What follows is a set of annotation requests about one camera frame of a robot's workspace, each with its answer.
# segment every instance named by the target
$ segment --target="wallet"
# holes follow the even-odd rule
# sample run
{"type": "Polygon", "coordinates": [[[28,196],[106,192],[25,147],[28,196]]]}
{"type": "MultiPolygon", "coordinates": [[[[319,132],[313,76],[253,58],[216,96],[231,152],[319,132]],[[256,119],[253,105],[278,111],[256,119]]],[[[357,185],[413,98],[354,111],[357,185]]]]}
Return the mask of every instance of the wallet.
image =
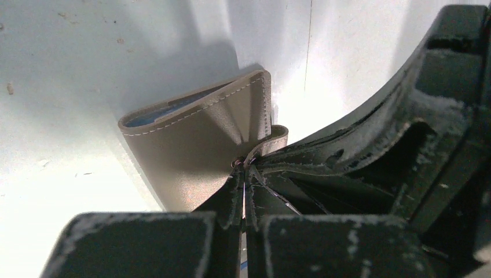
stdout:
{"type": "Polygon", "coordinates": [[[271,123],[265,70],[204,87],[123,116],[118,126],[166,211],[192,211],[249,162],[287,144],[271,123]]]}

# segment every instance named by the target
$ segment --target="white wall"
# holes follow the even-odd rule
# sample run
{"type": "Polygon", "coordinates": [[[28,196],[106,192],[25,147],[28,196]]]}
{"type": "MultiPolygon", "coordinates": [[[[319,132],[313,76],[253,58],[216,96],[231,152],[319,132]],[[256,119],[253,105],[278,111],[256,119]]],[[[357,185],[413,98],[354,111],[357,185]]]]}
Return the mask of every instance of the white wall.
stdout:
{"type": "Polygon", "coordinates": [[[299,140],[374,94],[451,2],[0,1],[0,277],[39,275],[77,213],[159,209],[126,112],[261,66],[299,140]]]}

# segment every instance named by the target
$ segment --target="dust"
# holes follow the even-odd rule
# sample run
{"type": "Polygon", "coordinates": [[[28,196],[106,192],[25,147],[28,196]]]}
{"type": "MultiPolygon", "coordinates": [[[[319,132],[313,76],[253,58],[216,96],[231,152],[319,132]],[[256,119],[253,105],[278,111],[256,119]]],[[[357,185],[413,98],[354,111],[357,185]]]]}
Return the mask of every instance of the dust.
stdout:
{"type": "Polygon", "coordinates": [[[14,86],[12,85],[12,83],[7,84],[7,92],[9,92],[10,95],[14,94],[14,86]]]}
{"type": "Polygon", "coordinates": [[[58,13],[58,15],[63,17],[63,19],[68,19],[68,16],[66,13],[58,13]]]}

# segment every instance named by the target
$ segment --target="wallet fold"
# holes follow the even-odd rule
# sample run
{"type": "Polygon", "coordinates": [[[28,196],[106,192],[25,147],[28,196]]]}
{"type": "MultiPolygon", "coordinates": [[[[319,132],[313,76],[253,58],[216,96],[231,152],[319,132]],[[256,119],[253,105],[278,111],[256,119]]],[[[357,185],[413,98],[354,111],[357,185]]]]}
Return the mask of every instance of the wallet fold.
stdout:
{"type": "Polygon", "coordinates": [[[119,120],[163,209],[195,209],[224,184],[234,160],[286,145],[288,130],[271,126],[270,92],[270,74],[254,71],[119,120]]]}

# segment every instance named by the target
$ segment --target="white stitching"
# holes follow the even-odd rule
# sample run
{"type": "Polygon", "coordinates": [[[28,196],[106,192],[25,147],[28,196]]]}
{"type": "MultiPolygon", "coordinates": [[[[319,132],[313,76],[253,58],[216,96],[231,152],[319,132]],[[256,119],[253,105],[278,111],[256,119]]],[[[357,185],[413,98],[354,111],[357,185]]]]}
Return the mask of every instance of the white stitching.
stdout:
{"type": "Polygon", "coordinates": [[[229,97],[229,96],[231,96],[231,95],[233,95],[233,94],[235,94],[235,93],[237,93],[237,92],[239,92],[239,91],[241,91],[241,90],[245,89],[246,87],[251,86],[251,84],[255,83],[255,82],[256,82],[256,81],[258,81],[258,80],[262,80],[262,83],[263,83],[263,88],[264,88],[264,80],[263,80],[262,78],[258,78],[258,79],[256,79],[256,80],[252,81],[251,83],[249,83],[249,84],[245,85],[244,87],[241,87],[241,88],[239,88],[239,89],[237,89],[237,90],[235,90],[235,91],[233,91],[233,92],[231,92],[231,93],[229,93],[229,94],[227,94],[227,95],[225,95],[225,96],[223,96],[223,97],[221,97],[221,98],[219,98],[219,99],[217,99],[217,100],[213,101],[213,103],[211,103],[211,104],[209,104],[209,105],[206,105],[205,107],[203,107],[203,108],[201,108],[201,109],[199,109],[199,110],[197,110],[197,111],[195,111],[195,112],[192,112],[192,113],[191,113],[191,114],[189,114],[189,115],[186,115],[186,116],[184,116],[184,117],[182,117],[182,118],[180,118],[180,119],[177,119],[177,120],[175,120],[175,121],[173,121],[173,122],[169,123],[168,125],[165,125],[165,126],[162,126],[162,127],[157,127],[156,129],[153,129],[153,130],[150,130],[150,131],[146,131],[146,132],[143,132],[143,133],[137,133],[137,134],[126,134],[126,133],[123,133],[123,135],[124,135],[124,136],[140,136],[140,135],[145,135],[145,134],[148,134],[148,133],[151,133],[151,132],[155,132],[155,131],[157,131],[157,130],[165,129],[166,127],[169,127],[169,126],[171,126],[171,125],[173,125],[173,124],[175,124],[175,123],[177,123],[177,122],[179,122],[179,121],[181,121],[181,120],[184,120],[184,119],[186,119],[186,118],[188,118],[188,117],[191,117],[192,115],[194,115],[194,114],[196,114],[196,113],[198,113],[198,112],[200,112],[200,111],[203,111],[203,110],[205,110],[205,109],[208,109],[210,106],[213,106],[214,104],[219,103],[220,101],[222,101],[222,100],[226,99],[227,97],[229,97]]]}
{"type": "Polygon", "coordinates": [[[266,89],[264,87],[264,77],[262,78],[262,97],[263,97],[263,109],[264,109],[264,136],[268,136],[268,115],[266,113],[266,89]]]}

